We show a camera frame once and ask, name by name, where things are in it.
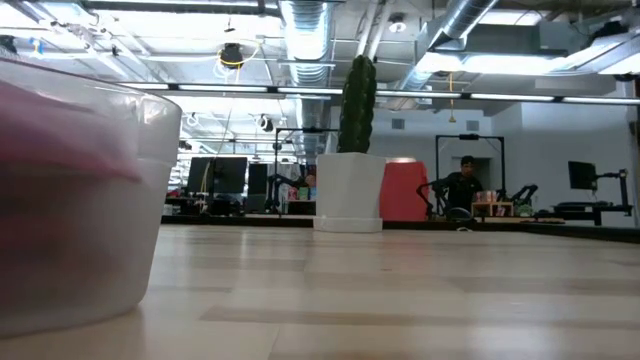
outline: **ductwork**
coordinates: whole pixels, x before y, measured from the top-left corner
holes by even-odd
[[[418,60],[400,81],[397,88],[421,90],[432,73],[420,70],[420,63],[427,62],[426,55],[433,48],[452,40],[457,41],[457,50],[464,50],[466,37],[480,22],[482,17],[498,3],[498,0],[450,0],[444,15],[430,24],[425,24],[420,34],[424,56]]]
[[[316,1],[280,1],[285,21],[285,42],[290,60],[327,60],[331,36],[331,5]],[[329,68],[324,65],[290,65],[291,80],[295,86],[327,86]],[[299,99],[296,104],[298,126],[326,128],[328,109],[322,100]],[[315,154],[317,138],[304,136],[306,155]]]

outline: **person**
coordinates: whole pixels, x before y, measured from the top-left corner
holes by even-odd
[[[475,159],[467,155],[460,160],[460,171],[449,174],[446,178],[433,184],[436,192],[449,189],[449,208],[463,208],[471,211],[471,203],[475,193],[482,191],[482,184],[473,176]]]

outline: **plastic bin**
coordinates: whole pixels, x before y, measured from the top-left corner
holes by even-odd
[[[136,89],[6,60],[0,82],[89,109],[56,134],[81,141],[82,131],[95,136],[98,129],[100,145],[110,146],[81,157],[72,149],[56,159],[49,155],[60,153],[53,149],[60,139],[32,142],[46,161],[0,147],[0,336],[132,309],[149,280],[181,109]],[[25,106],[24,113],[36,109],[42,106]],[[1,128],[8,121],[0,116]]]

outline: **green cactus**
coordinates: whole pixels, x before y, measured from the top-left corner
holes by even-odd
[[[353,60],[347,82],[342,91],[340,134],[338,152],[369,150],[369,138],[373,130],[373,107],[376,102],[376,68],[365,56]]]

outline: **computer monitor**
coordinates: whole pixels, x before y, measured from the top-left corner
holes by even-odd
[[[213,188],[217,194],[241,194],[244,192],[247,162],[246,157],[193,158],[187,188],[189,192],[209,192]],[[207,188],[203,189],[202,182],[205,178]]]
[[[590,163],[569,161],[569,182],[572,189],[598,190],[596,166]]]

